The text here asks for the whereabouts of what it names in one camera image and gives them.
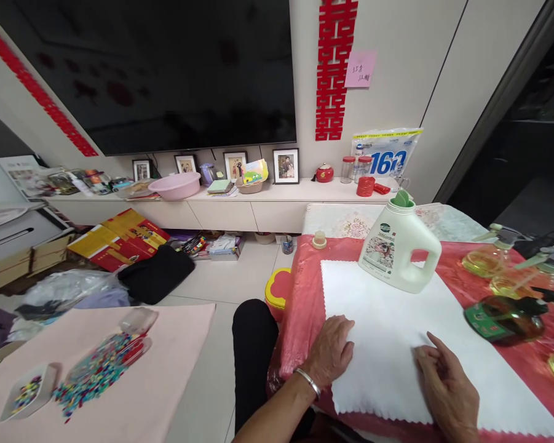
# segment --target printed number 160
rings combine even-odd
[[[406,160],[406,151],[386,151],[384,153],[374,153],[373,163],[371,166],[371,174],[387,174],[388,172],[395,171],[396,166],[402,165]]]

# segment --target white tv cabinet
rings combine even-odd
[[[378,180],[386,186],[391,179]],[[371,197],[357,196],[357,185],[312,182],[302,178],[298,185],[273,185],[264,182],[256,194],[236,197],[207,196],[207,188],[181,201],[126,202],[115,194],[86,197],[81,193],[46,199],[78,225],[97,225],[125,209],[133,208],[161,228],[217,229],[300,233],[309,203],[348,203],[385,205],[395,193]]]

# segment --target television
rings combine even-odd
[[[289,0],[0,0],[107,156],[295,142]]]

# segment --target leg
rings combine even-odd
[[[266,374],[279,329],[261,300],[242,303],[234,314],[235,433],[267,401]],[[315,413],[308,409],[291,441],[307,437]]]

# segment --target red double happiness decoration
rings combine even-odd
[[[344,79],[352,48],[358,2],[323,0],[318,39],[315,139],[340,140],[344,119]]]
[[[0,58],[17,76],[18,80],[27,88],[37,102],[43,106],[46,113],[53,119],[57,126],[66,134],[72,143],[85,157],[95,157],[98,153],[90,146],[90,143],[77,131],[55,102],[47,95],[47,92],[37,83],[24,64],[11,51],[10,47],[0,37]]]

